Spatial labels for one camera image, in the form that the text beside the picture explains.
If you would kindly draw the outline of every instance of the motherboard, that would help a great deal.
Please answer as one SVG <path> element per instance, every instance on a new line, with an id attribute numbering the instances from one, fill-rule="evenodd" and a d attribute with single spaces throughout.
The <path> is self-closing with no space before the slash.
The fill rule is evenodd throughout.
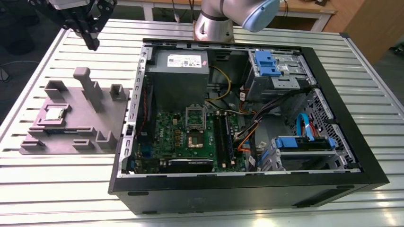
<path id="1" fill-rule="evenodd" d="M 159 112 L 155 142 L 141 146 L 143 171 L 158 174 L 171 165 L 190 171 L 187 167 L 201 164 L 209 172 L 245 172 L 245 154 L 233 147 L 238 131 L 238 116 L 227 112 Z"/>

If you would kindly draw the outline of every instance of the power supply label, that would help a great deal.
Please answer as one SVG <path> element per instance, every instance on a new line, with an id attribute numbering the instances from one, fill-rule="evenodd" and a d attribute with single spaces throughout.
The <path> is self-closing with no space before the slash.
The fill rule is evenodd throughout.
<path id="1" fill-rule="evenodd" d="M 202 68 L 203 60 L 201 55 L 171 54 L 167 60 L 169 67 Z"/>

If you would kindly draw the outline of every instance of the slotted aluminum surface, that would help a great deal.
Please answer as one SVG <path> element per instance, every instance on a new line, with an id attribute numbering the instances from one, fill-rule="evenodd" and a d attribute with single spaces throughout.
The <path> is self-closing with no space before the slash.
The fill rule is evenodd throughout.
<path id="1" fill-rule="evenodd" d="M 21 143 L 47 97 L 50 80 L 79 86 L 78 66 L 102 87 L 133 88 L 143 38 L 193 39 L 189 24 L 110 20 L 97 52 L 62 31 L 0 127 L 0 225 L 111 226 L 397 226 L 404 225 L 404 119 L 381 78 L 339 34 L 235 29 L 241 43 L 313 47 L 333 78 L 391 183 L 315 209 L 135 216 L 107 193 L 113 155 L 23 156 Z"/>

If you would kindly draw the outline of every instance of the ram slot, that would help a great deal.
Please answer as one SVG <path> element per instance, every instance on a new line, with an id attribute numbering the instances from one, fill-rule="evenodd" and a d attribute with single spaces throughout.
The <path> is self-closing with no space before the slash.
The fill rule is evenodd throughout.
<path id="1" fill-rule="evenodd" d="M 230 121 L 229 121 L 229 115 L 225 116 L 226 121 L 226 140 L 227 140 L 227 154 L 229 154 L 229 160 L 230 163 L 234 165 L 234 159 L 235 159 L 235 152 L 234 152 L 234 140 L 233 140 L 233 132 L 230 128 Z"/>
<path id="2" fill-rule="evenodd" d="M 217 144 L 218 166 L 219 167 L 227 167 L 227 165 L 226 165 L 226 155 L 225 155 L 223 140 L 222 140 L 221 116 L 219 115 L 217 115 L 214 117 L 214 131 L 215 131 L 215 144 Z"/>
<path id="3" fill-rule="evenodd" d="M 230 139 L 231 131 L 227 123 L 227 116 L 217 115 L 214 119 L 215 128 L 215 143 L 217 143 L 217 157 L 218 165 L 222 168 L 230 167 L 231 156 L 230 156 Z"/>

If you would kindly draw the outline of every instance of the green circuit board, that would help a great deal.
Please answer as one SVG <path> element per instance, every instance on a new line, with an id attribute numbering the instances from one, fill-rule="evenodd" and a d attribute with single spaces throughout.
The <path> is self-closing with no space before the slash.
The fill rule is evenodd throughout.
<path id="1" fill-rule="evenodd" d="M 153 159 L 157 158 L 202 158 L 214 160 L 215 172 L 242 172 L 246 171 L 245 157 L 239 156 L 235 159 L 235 164 L 223 168 L 218 164 L 217 144 L 215 144 L 215 130 L 214 130 L 213 113 L 206 117 L 206 130 L 203 132 L 186 129 L 186 112 L 159 112 L 155 129 L 155 143 L 153 146 Z M 203 118 L 201 114 L 190 112 L 189 123 L 201 124 Z M 230 114 L 229 122 L 233 134 L 239 131 L 238 116 Z M 203 144 L 203 147 L 191 148 L 194 144 Z M 159 168 L 155 164 L 150 165 L 146 160 L 143 168 L 147 173 L 158 173 Z"/>

